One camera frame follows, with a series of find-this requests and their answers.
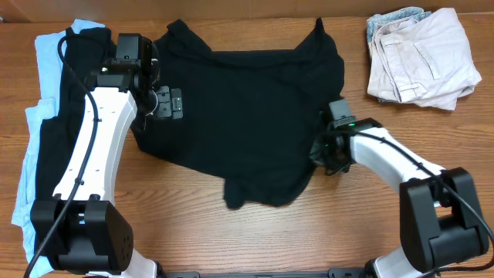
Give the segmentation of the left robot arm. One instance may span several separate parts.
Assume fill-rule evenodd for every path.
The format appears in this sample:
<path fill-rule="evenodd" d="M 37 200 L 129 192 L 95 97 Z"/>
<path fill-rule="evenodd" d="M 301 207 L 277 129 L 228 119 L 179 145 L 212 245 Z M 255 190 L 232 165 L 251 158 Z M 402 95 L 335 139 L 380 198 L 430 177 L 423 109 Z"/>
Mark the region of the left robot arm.
<path fill-rule="evenodd" d="M 90 277 L 164 276 L 160 263 L 134 248 L 133 230 L 114 204 L 129 129 L 183 117 L 181 91 L 159 85 L 159 61 L 151 40 L 121 33 L 115 57 L 80 81 L 85 110 L 71 158 L 52 196 L 35 201 L 30 212 L 35 257 L 46 257 L 53 269 Z"/>

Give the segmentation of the black t-shirt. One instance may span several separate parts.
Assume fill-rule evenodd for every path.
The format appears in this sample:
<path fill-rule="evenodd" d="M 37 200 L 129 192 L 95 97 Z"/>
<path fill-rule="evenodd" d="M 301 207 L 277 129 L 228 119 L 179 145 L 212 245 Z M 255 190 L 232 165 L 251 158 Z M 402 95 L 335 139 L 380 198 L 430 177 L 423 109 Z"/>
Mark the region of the black t-shirt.
<path fill-rule="evenodd" d="M 145 153 L 225 181 L 230 209 L 282 206 L 308 185 L 321 113 L 338 100 L 344 62 L 317 19 L 294 49 L 212 50 L 181 20 L 156 41 L 163 86 L 179 89 L 179 119 L 135 130 Z"/>

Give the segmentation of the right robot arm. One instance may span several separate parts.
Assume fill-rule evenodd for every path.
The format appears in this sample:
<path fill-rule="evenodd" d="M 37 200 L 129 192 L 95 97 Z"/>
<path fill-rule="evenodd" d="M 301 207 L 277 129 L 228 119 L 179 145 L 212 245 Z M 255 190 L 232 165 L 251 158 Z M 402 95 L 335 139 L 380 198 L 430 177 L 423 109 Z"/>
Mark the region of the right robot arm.
<path fill-rule="evenodd" d="M 332 268 L 330 277 L 439 277 L 447 272 L 479 272 L 467 266 L 493 245 L 482 216 L 473 177 L 464 168 L 445 169 L 421 158 L 372 118 L 358 120 L 344 99 L 320 111 L 323 129 L 310 159 L 327 175 L 361 164 L 399 194 L 401 245 L 359 268 Z"/>

